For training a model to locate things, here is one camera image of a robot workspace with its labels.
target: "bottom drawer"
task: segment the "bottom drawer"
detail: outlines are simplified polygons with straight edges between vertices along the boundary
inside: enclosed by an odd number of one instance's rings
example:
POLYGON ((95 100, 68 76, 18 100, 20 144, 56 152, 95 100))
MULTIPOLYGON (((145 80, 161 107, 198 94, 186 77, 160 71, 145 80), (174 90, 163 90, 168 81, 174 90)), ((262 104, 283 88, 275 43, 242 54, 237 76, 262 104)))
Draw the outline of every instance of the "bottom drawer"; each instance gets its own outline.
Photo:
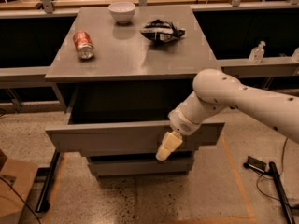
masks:
POLYGON ((180 153, 163 162, 157 161, 155 154, 90 157, 88 167, 94 176, 188 173, 194 163, 191 155, 180 153))

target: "white bowl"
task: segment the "white bowl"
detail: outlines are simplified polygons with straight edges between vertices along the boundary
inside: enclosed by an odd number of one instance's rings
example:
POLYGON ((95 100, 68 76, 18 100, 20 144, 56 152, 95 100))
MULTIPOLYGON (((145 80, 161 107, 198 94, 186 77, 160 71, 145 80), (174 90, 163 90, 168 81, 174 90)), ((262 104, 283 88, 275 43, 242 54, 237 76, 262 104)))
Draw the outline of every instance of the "white bowl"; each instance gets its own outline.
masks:
POLYGON ((133 18, 136 6, 130 2, 117 2, 110 4, 108 9, 116 22, 125 24, 133 18))

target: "cardboard box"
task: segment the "cardboard box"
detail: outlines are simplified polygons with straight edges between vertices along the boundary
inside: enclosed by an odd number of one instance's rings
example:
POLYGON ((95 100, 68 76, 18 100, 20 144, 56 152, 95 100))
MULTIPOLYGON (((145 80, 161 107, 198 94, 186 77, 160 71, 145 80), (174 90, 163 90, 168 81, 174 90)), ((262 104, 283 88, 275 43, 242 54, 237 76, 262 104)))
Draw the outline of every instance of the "cardboard box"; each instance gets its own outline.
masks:
MULTIPOLYGON (((14 177, 12 187, 25 201, 34 184, 37 169, 36 164, 13 160, 0 149, 0 176, 6 176, 5 180, 8 182, 10 176, 14 177)), ((24 203, 20 198, 0 180, 0 223, 19 223, 23 207, 24 203)))

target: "drawer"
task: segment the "drawer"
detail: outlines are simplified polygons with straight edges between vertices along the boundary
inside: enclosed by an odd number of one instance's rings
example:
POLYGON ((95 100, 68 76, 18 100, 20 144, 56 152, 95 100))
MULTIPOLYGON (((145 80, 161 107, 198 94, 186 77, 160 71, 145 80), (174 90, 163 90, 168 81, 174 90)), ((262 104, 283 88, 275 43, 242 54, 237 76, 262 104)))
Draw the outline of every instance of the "drawer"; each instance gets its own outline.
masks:
MULTIPOLYGON (((78 84, 66 124, 46 132, 59 152, 83 157, 155 153, 171 131, 168 113, 192 92, 192 81, 143 80, 78 84)), ((209 119, 178 151, 216 144, 224 122, 209 119)))
POLYGON ((188 173, 194 163, 191 155, 182 152, 164 162, 155 160, 154 154, 90 157, 88 167, 94 176, 188 173))

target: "white bottle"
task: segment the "white bottle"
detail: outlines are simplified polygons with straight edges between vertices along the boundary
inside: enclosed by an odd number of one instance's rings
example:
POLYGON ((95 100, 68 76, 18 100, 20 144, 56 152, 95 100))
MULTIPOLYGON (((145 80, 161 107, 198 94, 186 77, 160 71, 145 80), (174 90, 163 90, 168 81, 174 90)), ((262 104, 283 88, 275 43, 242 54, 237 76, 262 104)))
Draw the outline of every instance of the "white bottle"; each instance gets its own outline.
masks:
POLYGON ((293 53, 293 55, 291 56, 291 59, 293 62, 295 63, 299 63, 299 48, 297 48, 295 50, 295 52, 293 53))
POLYGON ((265 46, 265 42, 261 41, 259 46, 252 49, 251 54, 249 56, 249 61, 252 63, 260 63, 263 55, 264 55, 264 49, 263 47, 265 46))

